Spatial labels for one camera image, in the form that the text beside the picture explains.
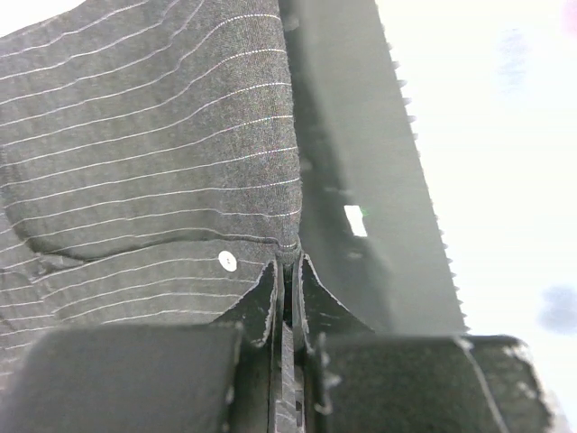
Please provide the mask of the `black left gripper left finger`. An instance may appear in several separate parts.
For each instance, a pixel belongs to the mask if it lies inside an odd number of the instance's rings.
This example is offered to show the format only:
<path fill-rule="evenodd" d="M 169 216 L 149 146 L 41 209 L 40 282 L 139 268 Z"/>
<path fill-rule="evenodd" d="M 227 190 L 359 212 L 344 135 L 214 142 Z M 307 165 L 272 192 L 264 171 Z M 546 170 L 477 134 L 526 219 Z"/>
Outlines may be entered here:
<path fill-rule="evenodd" d="M 206 325 L 110 324 L 35 343 L 4 432 L 271 432 L 279 269 Z"/>

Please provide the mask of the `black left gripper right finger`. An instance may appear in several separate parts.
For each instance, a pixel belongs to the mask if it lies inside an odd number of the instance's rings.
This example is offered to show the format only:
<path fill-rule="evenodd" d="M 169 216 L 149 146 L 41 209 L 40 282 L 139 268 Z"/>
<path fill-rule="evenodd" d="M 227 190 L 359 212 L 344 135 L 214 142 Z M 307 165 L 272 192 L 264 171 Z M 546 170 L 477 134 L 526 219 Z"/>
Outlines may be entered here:
<path fill-rule="evenodd" d="M 512 336 L 384 336 L 298 266 L 308 432 L 552 432 L 555 403 Z"/>

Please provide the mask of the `dark grey pinstripe shirt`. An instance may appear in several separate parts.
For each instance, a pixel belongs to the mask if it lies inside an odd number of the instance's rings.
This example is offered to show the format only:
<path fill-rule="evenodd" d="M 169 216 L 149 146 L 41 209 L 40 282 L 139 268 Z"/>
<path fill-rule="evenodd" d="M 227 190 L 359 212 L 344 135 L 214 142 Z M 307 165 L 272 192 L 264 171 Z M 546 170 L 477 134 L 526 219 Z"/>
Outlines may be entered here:
<path fill-rule="evenodd" d="M 1 39 L 1 406 L 49 333 L 206 325 L 276 263 L 271 432 L 298 430 L 302 208 L 275 1 L 85 1 Z"/>

